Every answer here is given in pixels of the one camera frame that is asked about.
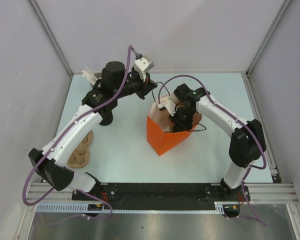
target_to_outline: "reflective metal surface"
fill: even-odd
[[[45,226],[70,213],[36,213],[29,240],[295,240],[286,205],[256,205],[267,223],[247,219],[226,220],[216,214],[114,214],[104,220],[83,217]],[[242,215],[251,215],[248,206]]]

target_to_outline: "orange box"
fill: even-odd
[[[201,119],[201,114],[196,113],[193,116],[194,126],[191,130],[196,128]],[[191,131],[167,132],[173,125],[168,111],[160,111],[154,103],[146,119],[146,140],[159,156],[186,140],[192,133]]]

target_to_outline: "purple cable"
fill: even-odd
[[[128,77],[128,73],[129,73],[129,68],[130,68],[130,56],[131,56],[131,51],[133,51],[134,48],[130,45],[128,47],[128,56],[127,56],[127,61],[126,61],[126,69],[124,72],[124,77],[122,79],[121,85],[119,87],[119,89],[117,90],[117,92],[113,95],[113,97],[111,97],[108,101],[102,103],[101,105],[85,112],[84,114],[80,115],[77,119],[75,119],[63,132],[62,134],[59,136],[59,138],[55,141],[55,143],[51,146],[51,148],[55,148],[58,143],[61,141],[61,139],[67,134],[67,132],[75,125],[76,121],[79,121],[80,119],[84,118],[86,115],[99,110],[100,108],[103,108],[104,106],[108,105],[109,103],[111,103],[112,101],[114,101],[118,95],[120,94],[120,92],[122,91],[122,89],[124,88],[124,85],[126,83],[127,77]],[[34,202],[28,202],[27,201],[27,188],[30,182],[31,177],[33,176],[33,174],[35,173],[35,171],[38,169],[38,167],[40,166],[40,164],[46,159],[46,157],[51,153],[51,150],[49,149],[45,155],[37,162],[37,164],[33,167],[33,169],[31,170],[31,172],[29,173],[28,177],[25,180],[24,186],[23,186],[23,190],[22,190],[22,201],[25,205],[27,206],[33,206],[38,204],[39,202],[41,202],[42,199],[44,199],[49,193],[52,192],[52,190],[54,189],[53,187],[47,191],[42,197],[40,197],[37,201]]]
[[[87,192],[84,192],[84,191],[81,191],[81,190],[77,190],[77,191],[80,192],[80,193],[82,193],[82,194],[87,195],[87,196],[90,197],[90,198],[93,198],[93,199],[95,199],[95,200],[97,200],[97,201],[100,201],[100,202],[102,202],[103,204],[107,205],[107,206],[110,208],[110,212],[109,212],[107,215],[105,215],[105,216],[100,216],[100,217],[97,217],[97,216],[89,216],[89,215],[85,215],[84,213],[82,213],[82,214],[79,213],[79,214],[74,214],[74,215],[68,216],[68,217],[66,217],[66,218],[64,218],[64,219],[62,219],[62,220],[60,220],[60,221],[56,221],[56,222],[53,222],[53,223],[45,223],[45,222],[42,222],[42,221],[40,220],[40,218],[38,218],[38,221],[39,221],[41,224],[45,225],[45,226],[53,226],[53,225],[61,224],[61,223],[65,222],[65,221],[67,221],[67,220],[69,220],[69,219],[73,219],[73,218],[77,218],[77,217],[82,217],[82,216],[86,216],[86,217],[89,218],[89,219],[100,220],[100,219],[106,219],[106,218],[108,218],[108,217],[110,217],[110,216],[112,215],[113,208],[112,208],[112,206],[111,206],[109,203],[107,203],[107,202],[104,201],[104,200],[101,200],[100,198],[97,198],[97,197],[95,197],[95,196],[92,196],[91,194],[89,194],[89,193],[87,193]]]
[[[259,223],[261,223],[263,226],[267,226],[265,222],[263,222],[261,220],[261,218],[259,217],[259,215],[255,212],[255,210],[253,209],[252,205],[250,204],[247,196],[245,195],[245,189],[244,189],[244,184],[245,184],[245,180],[247,178],[247,176],[249,175],[250,171],[251,171],[251,168],[256,168],[256,169],[260,169],[260,170],[263,170],[267,167],[267,160],[266,160],[266,156],[264,154],[264,151],[257,139],[257,137],[254,135],[254,133],[250,130],[250,128],[248,128],[241,120],[239,120],[235,115],[233,115],[231,112],[229,112],[227,109],[225,109],[224,107],[222,107],[221,105],[215,103],[215,101],[211,98],[208,90],[206,89],[205,85],[196,77],[194,76],[191,76],[191,75],[186,75],[186,74],[182,74],[182,75],[177,75],[177,76],[174,76],[170,79],[168,79],[163,85],[162,87],[159,89],[159,92],[158,92],[158,103],[160,104],[160,95],[161,95],[161,91],[162,89],[166,86],[167,83],[169,83],[170,81],[172,81],[173,79],[176,79],[176,78],[182,78],[182,77],[185,77],[185,78],[191,78],[193,80],[196,80],[200,85],[201,87],[203,88],[207,98],[209,99],[209,101],[214,104],[217,108],[219,108],[221,111],[223,111],[224,113],[226,113],[227,115],[229,115],[231,118],[233,118],[236,122],[238,122],[240,125],[242,125],[247,131],[248,133],[251,135],[251,137],[253,138],[253,140],[255,141],[255,144],[257,145],[260,153],[261,153],[261,156],[262,156],[262,160],[263,160],[263,166],[255,166],[255,165],[250,165],[248,167],[248,170],[246,171],[242,181],[241,181],[241,190],[242,190],[242,193],[243,193],[243,196],[245,198],[245,201],[246,203],[248,204],[251,212],[254,214],[254,217],[251,217],[251,216],[239,216],[239,218],[244,218],[244,219],[253,219],[253,220],[256,220],[258,221]]]

